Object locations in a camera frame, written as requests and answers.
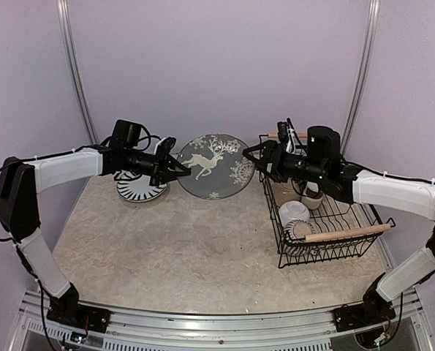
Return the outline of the grey deer pattern plate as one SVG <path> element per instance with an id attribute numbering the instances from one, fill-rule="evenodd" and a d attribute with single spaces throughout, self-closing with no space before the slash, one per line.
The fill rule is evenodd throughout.
<path id="1" fill-rule="evenodd" d="M 191 170 L 178 179 L 189 194 L 204 200 L 220 200 L 241 192 L 254 175 L 254 163 L 243 150 L 247 145 L 226 134 L 203 135 L 188 142 L 177 160 Z"/>

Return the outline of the black white striped plate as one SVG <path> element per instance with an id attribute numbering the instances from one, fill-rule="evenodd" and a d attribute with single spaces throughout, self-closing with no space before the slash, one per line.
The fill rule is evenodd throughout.
<path id="1" fill-rule="evenodd" d="M 154 200 L 166 190 L 166 184 L 150 185 L 148 175 L 135 175 L 129 171 L 121 171 L 114 176 L 116 190 L 120 197 L 131 203 L 144 203 Z"/>

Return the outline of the white and brown cup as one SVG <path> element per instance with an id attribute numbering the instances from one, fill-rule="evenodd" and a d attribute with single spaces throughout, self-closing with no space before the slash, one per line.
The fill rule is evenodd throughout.
<path id="1" fill-rule="evenodd" d="M 323 198 L 324 193 L 321 191 L 319 185 L 307 181 L 300 199 L 302 204 L 310 211 L 315 211 L 321 206 Z"/>

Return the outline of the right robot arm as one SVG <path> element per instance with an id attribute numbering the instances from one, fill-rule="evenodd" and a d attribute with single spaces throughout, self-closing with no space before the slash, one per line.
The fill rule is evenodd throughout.
<path id="1" fill-rule="evenodd" d="M 371 325 L 386 314 L 403 291 L 435 273 L 435 180 L 378 173 L 345 161 L 340 135 L 330 127 L 309 127 L 305 153 L 290 153 L 288 142 L 296 133 L 286 122 L 280 122 L 278 128 L 278 140 L 266 140 L 243 150 L 243 155 L 273 181 L 294 178 L 313 182 L 321 192 L 343 203 L 394 208 L 434 222 L 425 246 L 378 277 L 365 292 L 357 317 Z"/>

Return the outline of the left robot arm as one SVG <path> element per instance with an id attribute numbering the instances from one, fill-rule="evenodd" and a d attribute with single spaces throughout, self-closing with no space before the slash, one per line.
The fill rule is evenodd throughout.
<path id="1" fill-rule="evenodd" d="M 62 273 L 42 235 L 37 196 L 70 181 L 119 171 L 148 176 L 152 186 L 190 176 L 191 170 L 170 154 L 174 137 L 159 141 L 154 152 L 147 154 L 137 148 L 143 131 L 141 124 L 118 120 L 112 135 L 101 144 L 31 159 L 8 157 L 0 167 L 0 223 L 10 234 L 21 263 L 48 295 L 49 320 L 87 329 L 98 322 L 98 331 L 104 331 L 110 312 L 79 302 L 79 292 Z"/>

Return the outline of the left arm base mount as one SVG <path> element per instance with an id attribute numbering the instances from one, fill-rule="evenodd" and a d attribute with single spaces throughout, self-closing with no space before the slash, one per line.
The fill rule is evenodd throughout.
<path id="1" fill-rule="evenodd" d="M 86 305 L 79 305 L 73 317 L 68 317 L 52 307 L 47 313 L 47 318 L 50 321 L 97 333 L 106 333 L 110 317 L 111 311 Z"/>

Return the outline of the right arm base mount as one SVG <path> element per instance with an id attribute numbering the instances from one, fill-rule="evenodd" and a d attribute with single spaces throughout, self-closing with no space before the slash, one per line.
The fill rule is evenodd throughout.
<path id="1" fill-rule="evenodd" d="M 339 333 L 369 327 L 396 318 L 396 312 L 392 306 L 377 311 L 376 309 L 367 309 L 364 303 L 344 304 L 334 309 L 332 315 L 336 331 Z"/>

